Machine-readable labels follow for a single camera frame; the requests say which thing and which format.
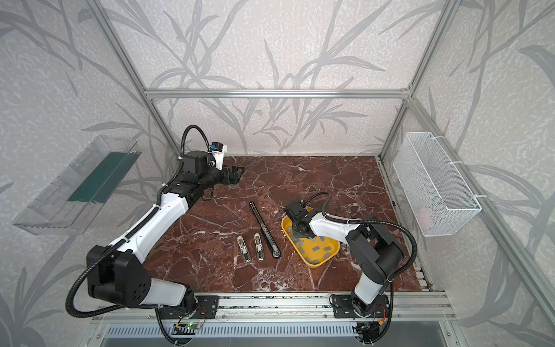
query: leaf pattern wallpaper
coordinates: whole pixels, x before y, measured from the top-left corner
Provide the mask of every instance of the leaf pattern wallpaper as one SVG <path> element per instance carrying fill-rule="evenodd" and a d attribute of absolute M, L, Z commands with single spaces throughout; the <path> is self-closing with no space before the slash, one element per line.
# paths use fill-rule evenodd
<path fill-rule="evenodd" d="M 463 3 L 416 92 L 552 284 L 554 18 L 552 0 Z M 413 225 L 391 164 L 402 133 L 421 130 L 408 113 L 386 153 Z M 434 288 L 448 292 L 470 345 L 555 346 L 555 331 L 479 217 L 452 237 L 419 235 L 418 243 Z"/>
<path fill-rule="evenodd" d="M 155 201 L 175 155 L 84 3 L 0 3 L 0 345 L 75 346 L 90 322 L 65 313 L 84 254 Z M 31 235 L 15 217 L 98 135 L 134 139 L 141 155 L 87 231 Z M 99 301 L 80 291 L 78 305 Z"/>
<path fill-rule="evenodd" d="M 147 88 L 406 88 L 443 8 L 443 1 L 103 4 Z M 205 124 L 236 154 L 377 154 L 376 138 L 387 137 L 399 105 L 157 100 L 174 134 Z"/>

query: black cable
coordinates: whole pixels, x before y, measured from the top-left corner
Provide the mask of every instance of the black cable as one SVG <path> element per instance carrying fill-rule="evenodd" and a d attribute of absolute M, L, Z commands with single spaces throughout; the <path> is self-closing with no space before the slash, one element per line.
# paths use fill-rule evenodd
<path fill-rule="evenodd" d="M 327 194 L 327 195 L 331 196 L 331 194 L 328 193 L 328 192 L 319 192 L 319 193 L 316 193 L 316 194 L 314 194 L 313 196 L 309 197 L 309 199 L 308 199 L 307 201 L 303 202 L 303 203 L 301 204 L 301 206 L 302 206 L 302 207 L 306 207 L 312 199 L 314 199 L 314 198 L 316 198 L 316 197 L 319 197 L 320 195 L 324 195 L 324 194 Z"/>
<path fill-rule="evenodd" d="M 210 144 L 208 142 L 208 139 L 206 138 L 206 135 L 202 131 L 202 129 L 200 129 L 200 127 L 198 125 L 188 126 L 185 129 L 185 131 L 183 131 L 183 135 L 181 136 L 181 152 L 180 152 L 180 159 L 179 159 L 179 164 L 178 164 L 177 170 L 175 171 L 172 178 L 170 178 L 170 181 L 168 181 L 168 183 L 166 183 L 166 185 L 169 185 L 170 183 L 172 183 L 177 178 L 177 176 L 181 172 L 181 169 L 183 168 L 183 156 L 185 156 L 185 141 L 187 139 L 187 134 L 189 133 L 189 131 L 191 129 L 196 129 L 196 130 L 199 131 L 200 135 L 203 137 L 203 140 L 204 140 L 204 143 L 206 144 L 206 147 L 208 148 L 208 152 L 211 152 L 210 151 Z M 121 305 L 112 305 L 112 306 L 108 306 L 108 307 L 98 309 L 98 310 L 94 310 L 94 311 L 80 311 L 77 308 L 75 308 L 74 300 L 75 300 L 75 295 L 77 294 L 77 290 L 79 289 L 81 284 L 83 284 L 85 279 L 89 276 L 89 274 L 92 272 L 92 270 L 94 268 L 96 268 L 98 266 L 98 264 L 100 264 L 101 262 L 106 260 L 108 257 L 111 257 L 119 247 L 121 247 L 124 243 L 126 243 L 129 240 L 130 237 L 135 235 L 143 226 L 145 226 L 146 223 L 148 223 L 148 221 L 150 221 L 152 219 L 152 217 L 156 214 L 156 212 L 158 212 L 158 210 L 160 209 L 160 204 L 162 203 L 162 193 L 163 193 L 164 188 L 165 187 L 162 187 L 158 190 L 158 192 L 156 194 L 156 206 L 150 211 L 150 213 L 145 218 L 143 218 L 143 220 L 141 220 L 140 223 L 137 224 L 130 232 L 128 232 L 125 235 L 125 238 L 116 242 L 116 244 L 112 245 L 109 249 L 104 251 L 104 253 L 102 253 L 102 255 L 97 260 L 95 260 L 90 266 L 88 266 L 86 268 L 85 271 L 83 271 L 83 273 L 81 273 L 81 275 L 79 277 L 77 277 L 77 280 L 75 280 L 75 282 L 73 283 L 73 285 L 69 289 L 67 297 L 65 298 L 65 310 L 67 311 L 67 313 L 70 316 L 76 317 L 76 318 L 89 318 L 89 317 L 97 316 L 97 315 L 100 315 L 100 314 L 108 313 L 108 312 L 111 312 L 111 311 L 114 311 L 114 310 L 118 310 L 118 309 L 124 307 L 124 306 L 121 306 Z M 144 309 L 152 309 L 153 308 L 152 305 L 139 305 L 137 307 L 138 308 L 144 308 Z"/>
<path fill-rule="evenodd" d="M 214 197 L 214 186 L 212 186 L 212 189 L 210 190 L 210 196 L 208 198 L 203 197 L 203 201 L 210 201 L 212 200 L 213 197 Z"/>
<path fill-rule="evenodd" d="M 174 339 L 172 338 L 168 332 L 166 331 L 166 329 L 164 328 L 164 324 L 162 324 L 162 319 L 160 318 L 160 310 L 158 308 L 154 309 L 154 312 L 156 313 L 156 320 L 158 321 L 158 327 L 160 328 L 160 331 L 162 332 L 162 335 L 164 335 L 164 337 L 166 338 L 166 340 L 168 342 L 170 342 L 172 345 L 174 346 L 184 346 L 187 343 L 189 343 L 189 341 L 191 341 L 192 339 L 181 339 L 181 340 L 187 340 L 185 343 L 180 343 L 178 339 Z"/>
<path fill-rule="evenodd" d="M 208 139 L 206 138 L 206 135 L 204 134 L 203 130 L 200 129 L 198 125 L 191 124 L 190 126 L 185 128 L 185 131 L 183 131 L 183 135 L 181 136 L 181 156 L 183 157 L 183 155 L 185 154 L 185 140 L 187 139 L 187 134 L 191 129 L 196 129 L 199 131 L 200 135 L 203 137 L 203 140 L 204 140 L 204 143 L 206 144 L 206 148 L 208 149 L 208 152 L 211 152 L 210 143 L 208 142 Z"/>
<path fill-rule="evenodd" d="M 372 330 L 376 330 L 380 327 L 381 327 L 381 325 L 374 326 L 373 328 L 359 328 L 358 326 L 353 326 L 352 328 L 355 329 L 355 330 L 359 330 L 359 331 L 372 331 Z"/>
<path fill-rule="evenodd" d="M 391 324 L 391 319 L 393 318 L 393 282 L 389 284 L 389 295 L 390 295 L 390 303 L 389 303 L 389 318 L 387 318 L 387 323 L 384 326 L 382 332 L 376 337 L 372 343 L 378 341 L 379 339 L 383 338 L 387 330 L 389 329 L 389 325 Z"/>

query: red wire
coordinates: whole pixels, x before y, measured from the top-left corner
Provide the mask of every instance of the red wire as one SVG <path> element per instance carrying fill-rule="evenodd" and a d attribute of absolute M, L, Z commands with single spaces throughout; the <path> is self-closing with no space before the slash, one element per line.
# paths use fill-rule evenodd
<path fill-rule="evenodd" d="M 376 306 L 381 307 L 381 308 L 384 309 L 384 317 L 382 318 L 382 320 L 385 320 L 385 308 L 383 306 L 379 306 L 379 305 L 376 305 Z"/>
<path fill-rule="evenodd" d="M 203 322 L 203 324 L 201 325 L 201 327 L 202 327 L 202 326 L 204 326 L 204 323 L 206 323 L 206 317 L 208 317 L 208 311 L 207 311 L 204 307 L 202 307 L 202 306 L 199 306 L 198 308 L 204 309 L 204 322 Z"/>

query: metal mounting plate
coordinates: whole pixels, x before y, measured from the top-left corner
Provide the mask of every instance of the metal mounting plate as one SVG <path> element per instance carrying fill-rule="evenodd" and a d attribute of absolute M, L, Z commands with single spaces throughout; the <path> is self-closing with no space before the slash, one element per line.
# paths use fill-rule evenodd
<path fill-rule="evenodd" d="M 351 294 L 333 294 L 330 298 L 330 301 L 334 306 L 335 318 L 360 318 L 360 316 L 355 313 L 355 310 L 352 307 Z M 383 318 L 384 310 L 382 310 L 382 308 L 378 306 L 384 307 L 386 309 L 385 314 L 389 314 L 389 308 L 387 307 L 388 305 L 389 301 L 387 296 L 378 295 L 374 303 L 374 307 L 372 308 L 372 312 L 367 318 Z"/>
<path fill-rule="evenodd" d="M 219 296 L 217 295 L 195 295 L 198 303 L 198 308 L 195 313 L 189 317 L 188 319 L 214 319 L 216 318 L 216 311 L 218 310 L 218 301 L 220 300 Z M 160 309 L 160 318 L 161 319 L 179 319 L 179 317 L 183 316 L 184 312 L 182 309 L 178 309 L 171 306 L 164 306 Z"/>

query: marble tabletop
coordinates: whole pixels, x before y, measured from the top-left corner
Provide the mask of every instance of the marble tabletop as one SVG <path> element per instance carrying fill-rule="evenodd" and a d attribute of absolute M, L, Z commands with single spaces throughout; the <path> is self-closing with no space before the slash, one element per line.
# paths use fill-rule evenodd
<path fill-rule="evenodd" d="M 375 157 L 230 157 L 226 164 L 246 171 L 238 185 L 217 185 L 212 200 L 201 199 L 178 219 L 149 253 L 144 266 L 158 279 L 215 291 L 350 291 L 361 270 L 347 245 L 316 269 L 308 268 L 281 230 L 283 207 L 293 199 L 332 192 L 326 211 L 343 217 L 374 215 L 396 222 Z M 320 208 L 325 197 L 311 206 Z M 266 243 L 264 261 L 256 257 L 254 234 L 260 227 L 249 202 L 254 201 L 281 249 L 272 258 Z M 408 251 L 401 233 L 390 229 Z M 237 236 L 252 257 L 245 264 Z M 420 291 L 411 267 L 394 282 L 398 291 Z"/>

